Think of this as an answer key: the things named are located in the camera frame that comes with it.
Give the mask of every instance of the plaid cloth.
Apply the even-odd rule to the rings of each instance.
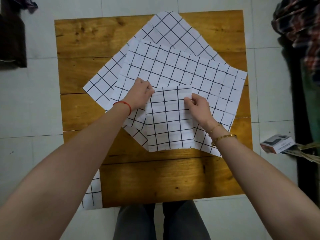
[[[30,13],[34,13],[38,9],[38,5],[32,0],[14,0],[19,3],[22,9],[28,9]]]
[[[271,22],[277,33],[293,42],[317,85],[320,85],[319,11],[320,0],[282,0]]]

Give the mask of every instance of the gold bracelet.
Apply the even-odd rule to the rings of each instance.
[[[215,139],[213,142],[211,142],[211,146],[214,147],[215,146],[215,143],[223,138],[227,138],[227,137],[236,137],[237,138],[237,135],[234,135],[234,134],[229,134],[229,135],[226,135],[226,136],[220,136],[218,137],[217,139]]]
[[[210,130],[210,133],[212,133],[212,131],[213,131],[217,126],[222,126],[222,124],[219,123],[218,125],[216,125],[215,127],[213,127],[212,130]]]

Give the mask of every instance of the small box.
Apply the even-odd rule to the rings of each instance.
[[[295,145],[295,142],[291,136],[277,134],[273,137],[270,137],[268,140],[260,143],[260,145],[265,152],[279,154],[284,150]]]

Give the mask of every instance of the leg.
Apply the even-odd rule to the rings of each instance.
[[[210,240],[209,233],[193,200],[162,204],[163,240]]]
[[[154,209],[155,204],[121,207],[113,240],[156,240]]]

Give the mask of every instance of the wooden table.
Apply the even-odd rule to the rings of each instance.
[[[247,71],[241,10],[180,15],[228,64]],[[64,142],[104,114],[82,87],[151,17],[55,21]],[[248,80],[231,132],[252,149]],[[104,207],[243,193],[222,158],[196,149],[149,153],[123,129],[100,175]]]

